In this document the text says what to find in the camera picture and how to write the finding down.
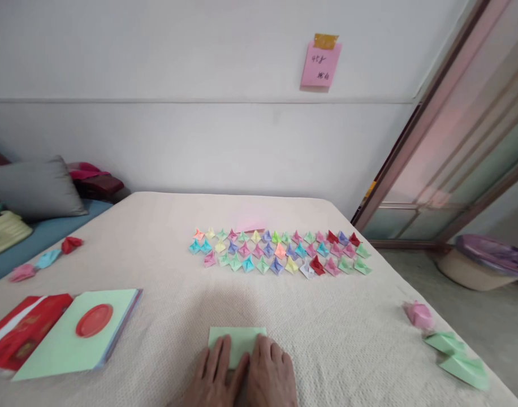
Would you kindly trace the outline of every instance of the bed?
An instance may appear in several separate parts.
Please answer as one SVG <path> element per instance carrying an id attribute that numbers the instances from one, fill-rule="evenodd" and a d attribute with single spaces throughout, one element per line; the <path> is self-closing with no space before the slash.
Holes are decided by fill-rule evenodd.
<path id="1" fill-rule="evenodd" d="M 73 233 L 79 250 L 32 279 L 0 280 L 0 319 L 27 295 L 143 288 L 111 360 L 19 383 L 0 377 L 0 406 L 178 405 L 210 326 L 265 326 L 293 358 L 300 406 L 518 406 L 488 368 L 482 392 L 436 366 L 401 307 L 426 301 L 359 233 L 368 276 L 205 269 L 188 251 L 196 227 L 219 231 L 248 215 L 271 230 L 354 231 L 324 200 L 134 193 Z M 452 330 L 432 313 L 437 329 Z"/>

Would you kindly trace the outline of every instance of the floor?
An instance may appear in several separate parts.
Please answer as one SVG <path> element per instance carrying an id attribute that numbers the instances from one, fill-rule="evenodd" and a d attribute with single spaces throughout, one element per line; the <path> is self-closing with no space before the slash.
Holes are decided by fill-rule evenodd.
<path id="1" fill-rule="evenodd" d="M 488 292 L 445 277 L 422 250 L 380 250 L 518 397 L 518 283 Z"/>

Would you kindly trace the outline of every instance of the pink sticky note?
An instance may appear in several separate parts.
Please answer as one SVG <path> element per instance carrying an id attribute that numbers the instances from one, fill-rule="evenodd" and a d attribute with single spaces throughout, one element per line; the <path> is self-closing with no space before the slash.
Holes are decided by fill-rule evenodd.
<path id="1" fill-rule="evenodd" d="M 342 44 L 337 43 L 334 49 L 324 50 L 315 48 L 314 41 L 310 41 L 300 85 L 329 88 L 333 83 L 334 71 L 336 70 L 336 64 L 338 64 L 340 51 L 342 51 Z"/>

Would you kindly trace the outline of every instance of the gray pillow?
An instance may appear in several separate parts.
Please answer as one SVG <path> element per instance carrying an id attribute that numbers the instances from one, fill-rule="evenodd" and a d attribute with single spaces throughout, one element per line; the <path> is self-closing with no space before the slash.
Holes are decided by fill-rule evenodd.
<path id="1" fill-rule="evenodd" d="M 88 213 L 58 155 L 0 166 L 0 201 L 27 221 Z"/>

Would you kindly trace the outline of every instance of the red origami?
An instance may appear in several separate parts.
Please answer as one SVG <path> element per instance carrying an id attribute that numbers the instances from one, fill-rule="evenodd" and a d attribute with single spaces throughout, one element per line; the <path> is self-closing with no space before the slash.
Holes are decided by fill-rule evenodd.
<path id="1" fill-rule="evenodd" d="M 64 254 L 69 254 L 74 248 L 82 246 L 84 241 L 82 239 L 78 239 L 77 237 L 67 236 L 63 243 L 61 243 L 61 251 Z"/>
<path id="2" fill-rule="evenodd" d="M 317 258 L 317 256 L 315 256 L 314 260 L 310 262 L 310 267 L 316 272 L 317 275 L 325 274 L 323 265 L 320 263 L 320 260 Z"/>
<path id="3" fill-rule="evenodd" d="M 327 241 L 331 242 L 332 244 L 339 243 L 338 238 L 331 231 L 329 231 L 327 234 Z"/>
<path id="4" fill-rule="evenodd" d="M 359 247 L 359 245 L 361 244 L 361 241 L 357 238 L 357 236 L 355 236 L 355 233 L 351 234 L 349 242 L 355 247 Z"/>

